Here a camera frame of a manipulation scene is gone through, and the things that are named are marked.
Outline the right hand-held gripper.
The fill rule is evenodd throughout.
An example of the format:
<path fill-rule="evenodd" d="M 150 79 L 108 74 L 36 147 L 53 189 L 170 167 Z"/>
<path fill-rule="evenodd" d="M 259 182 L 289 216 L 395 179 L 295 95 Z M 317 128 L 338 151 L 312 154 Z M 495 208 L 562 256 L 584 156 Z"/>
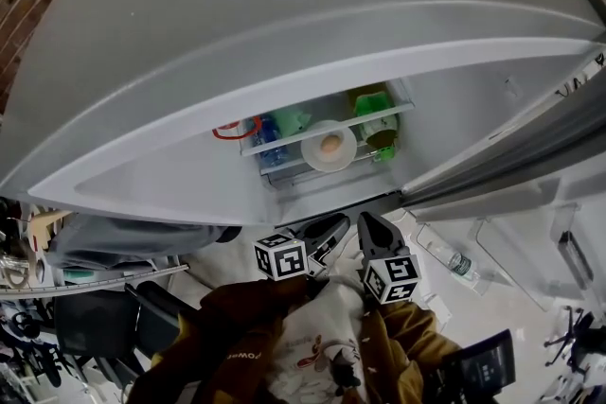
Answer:
<path fill-rule="evenodd" d="M 365 211 L 359 215 L 357 231 L 364 254 L 362 283 L 368 293 L 378 303 L 410 300 L 420 282 L 420 267 L 417 256 L 403 246 L 401 230 Z"/>

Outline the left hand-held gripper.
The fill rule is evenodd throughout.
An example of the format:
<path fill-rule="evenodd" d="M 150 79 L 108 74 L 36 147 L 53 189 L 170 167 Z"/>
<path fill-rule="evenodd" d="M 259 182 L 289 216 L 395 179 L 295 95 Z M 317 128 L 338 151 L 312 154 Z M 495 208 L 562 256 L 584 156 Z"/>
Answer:
<path fill-rule="evenodd" d="M 297 231 L 274 233 L 253 242 L 258 269 L 273 281 L 327 271 L 326 258 L 349 229 L 349 217 L 334 213 L 312 220 Z"/>

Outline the white round plate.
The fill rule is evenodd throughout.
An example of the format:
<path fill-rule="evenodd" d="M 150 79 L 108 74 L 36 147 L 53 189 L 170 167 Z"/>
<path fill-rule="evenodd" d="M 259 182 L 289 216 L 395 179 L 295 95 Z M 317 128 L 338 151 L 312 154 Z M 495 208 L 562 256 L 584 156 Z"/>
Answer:
<path fill-rule="evenodd" d="M 339 134 L 343 139 L 340 157 L 332 160 L 325 160 L 319 155 L 319 145 L 321 140 L 327 134 Z M 358 150 L 358 142 L 354 132 L 350 128 L 326 132 L 315 137 L 301 141 L 301 154 L 304 161 L 313 169 L 320 172 L 331 173 L 342 170 L 349 166 Z"/>

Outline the brown egg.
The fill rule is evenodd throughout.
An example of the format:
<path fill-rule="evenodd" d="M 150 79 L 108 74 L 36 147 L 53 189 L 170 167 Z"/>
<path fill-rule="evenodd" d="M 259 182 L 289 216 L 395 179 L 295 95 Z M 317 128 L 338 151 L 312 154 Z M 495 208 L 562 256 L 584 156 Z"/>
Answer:
<path fill-rule="evenodd" d="M 320 142 L 319 155 L 325 160 L 340 157 L 343 139 L 339 134 L 327 134 Z"/>

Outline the white refrigerator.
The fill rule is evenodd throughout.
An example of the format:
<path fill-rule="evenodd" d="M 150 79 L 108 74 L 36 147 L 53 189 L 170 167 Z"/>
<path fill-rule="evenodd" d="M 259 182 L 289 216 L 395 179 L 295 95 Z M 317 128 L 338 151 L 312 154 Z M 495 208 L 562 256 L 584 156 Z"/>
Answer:
<path fill-rule="evenodd" d="M 606 5 L 601 0 L 53 0 L 0 127 L 0 196 L 167 223 L 297 228 L 419 211 L 425 221 L 552 209 L 538 246 L 480 258 L 539 307 L 586 301 L 557 220 L 606 209 Z M 347 91 L 384 82 L 395 156 L 358 126 L 346 168 L 310 167 L 301 141 L 264 168 L 220 126 L 298 107 L 307 130 L 356 117 Z"/>

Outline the person's right forearm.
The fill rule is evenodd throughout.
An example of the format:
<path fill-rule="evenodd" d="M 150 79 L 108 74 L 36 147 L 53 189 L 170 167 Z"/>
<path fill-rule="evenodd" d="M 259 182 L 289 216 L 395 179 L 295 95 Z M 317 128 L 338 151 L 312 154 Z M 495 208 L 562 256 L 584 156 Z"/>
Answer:
<path fill-rule="evenodd" d="M 423 372 L 436 370 L 462 347 L 437 330 L 437 316 L 413 302 L 379 306 L 390 341 L 398 343 L 406 357 Z"/>

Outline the person's left forearm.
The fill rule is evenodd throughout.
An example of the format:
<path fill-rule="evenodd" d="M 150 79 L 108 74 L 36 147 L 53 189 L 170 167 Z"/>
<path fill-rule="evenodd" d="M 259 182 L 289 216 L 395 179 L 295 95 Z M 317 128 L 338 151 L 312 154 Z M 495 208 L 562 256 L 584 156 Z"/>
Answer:
<path fill-rule="evenodd" d="M 305 299 L 307 290 L 306 276 L 223 285 L 201 300 L 194 321 L 203 329 L 241 334 L 256 324 L 285 315 L 290 306 Z"/>

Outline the person's white printed shirt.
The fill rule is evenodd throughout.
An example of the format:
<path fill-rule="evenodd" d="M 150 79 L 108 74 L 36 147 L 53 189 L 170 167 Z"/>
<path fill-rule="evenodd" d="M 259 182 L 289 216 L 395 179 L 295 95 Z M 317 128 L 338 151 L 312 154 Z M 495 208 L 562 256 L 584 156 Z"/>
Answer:
<path fill-rule="evenodd" d="M 362 252 L 342 255 L 319 293 L 292 310 L 266 382 L 280 404 L 369 404 L 360 350 Z"/>

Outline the blue water bottle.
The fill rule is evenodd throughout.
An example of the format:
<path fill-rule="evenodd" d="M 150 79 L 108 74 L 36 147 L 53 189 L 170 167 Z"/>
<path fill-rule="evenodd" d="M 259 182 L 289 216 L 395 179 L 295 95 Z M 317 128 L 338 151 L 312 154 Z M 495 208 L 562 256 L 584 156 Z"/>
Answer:
<path fill-rule="evenodd" d="M 262 114 L 259 118 L 261 120 L 261 128 L 254 135 L 254 144 L 260 146 L 280 140 L 281 133 L 275 119 L 270 114 Z M 278 167 L 289 161 L 289 153 L 284 146 L 281 146 L 259 152 L 258 158 L 264 168 Z"/>

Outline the green drink bottle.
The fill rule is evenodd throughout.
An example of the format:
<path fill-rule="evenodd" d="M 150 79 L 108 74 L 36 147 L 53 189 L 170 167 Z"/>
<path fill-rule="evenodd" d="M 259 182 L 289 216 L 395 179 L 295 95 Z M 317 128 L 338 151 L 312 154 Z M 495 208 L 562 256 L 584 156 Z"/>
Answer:
<path fill-rule="evenodd" d="M 347 91 L 349 105 L 356 117 L 376 114 L 394 108 L 394 101 L 384 82 Z M 395 114 L 361 123 L 358 126 L 362 139 L 375 152 L 375 162 L 385 162 L 396 154 L 399 120 Z"/>

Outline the red lid container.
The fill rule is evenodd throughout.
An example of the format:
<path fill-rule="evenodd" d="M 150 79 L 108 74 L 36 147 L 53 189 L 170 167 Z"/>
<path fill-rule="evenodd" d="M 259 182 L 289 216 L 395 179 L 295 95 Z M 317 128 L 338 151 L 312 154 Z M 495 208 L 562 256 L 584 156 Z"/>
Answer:
<path fill-rule="evenodd" d="M 235 121 L 212 130 L 216 139 L 236 141 L 249 138 L 260 131 L 262 120 L 256 115 L 250 119 Z"/>

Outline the black screen device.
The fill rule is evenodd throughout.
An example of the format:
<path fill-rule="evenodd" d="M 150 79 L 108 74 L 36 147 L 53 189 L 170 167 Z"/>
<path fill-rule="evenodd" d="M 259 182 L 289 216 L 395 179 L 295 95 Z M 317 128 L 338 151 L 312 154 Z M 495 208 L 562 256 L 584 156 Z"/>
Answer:
<path fill-rule="evenodd" d="M 438 404 L 498 404 L 495 397 L 516 380 L 510 331 L 454 352 L 440 372 Z"/>

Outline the white metal rack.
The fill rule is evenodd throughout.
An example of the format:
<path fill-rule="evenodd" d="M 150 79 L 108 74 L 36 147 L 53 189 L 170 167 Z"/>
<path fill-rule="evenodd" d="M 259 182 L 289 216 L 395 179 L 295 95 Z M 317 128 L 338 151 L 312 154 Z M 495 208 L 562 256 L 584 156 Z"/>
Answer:
<path fill-rule="evenodd" d="M 0 301 L 17 301 L 31 298 L 52 298 L 82 294 L 97 290 L 113 290 L 123 288 L 126 284 L 150 281 L 159 277 L 169 276 L 189 269 L 188 264 L 182 264 L 157 271 L 121 276 L 98 282 L 80 283 L 70 286 L 57 286 L 39 289 L 8 290 L 0 289 Z"/>

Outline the wooden clothes hanger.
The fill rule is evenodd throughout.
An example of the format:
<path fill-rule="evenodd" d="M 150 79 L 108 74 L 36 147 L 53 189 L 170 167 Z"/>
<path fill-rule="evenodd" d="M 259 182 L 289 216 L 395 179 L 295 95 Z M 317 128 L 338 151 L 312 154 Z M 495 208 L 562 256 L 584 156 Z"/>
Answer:
<path fill-rule="evenodd" d="M 62 222 L 69 215 L 71 215 L 71 212 L 67 210 L 51 210 L 32 214 L 27 221 L 27 238 L 31 249 L 35 253 L 47 251 L 52 239 L 52 228 L 57 222 Z"/>

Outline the beige tape roll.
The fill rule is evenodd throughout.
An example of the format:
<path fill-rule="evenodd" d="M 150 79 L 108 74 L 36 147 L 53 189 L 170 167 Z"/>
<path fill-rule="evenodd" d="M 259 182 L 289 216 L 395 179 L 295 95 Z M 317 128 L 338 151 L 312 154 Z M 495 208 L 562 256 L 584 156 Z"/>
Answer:
<path fill-rule="evenodd" d="M 29 279 L 29 263 L 10 255 L 0 256 L 0 273 L 14 290 L 22 290 Z"/>

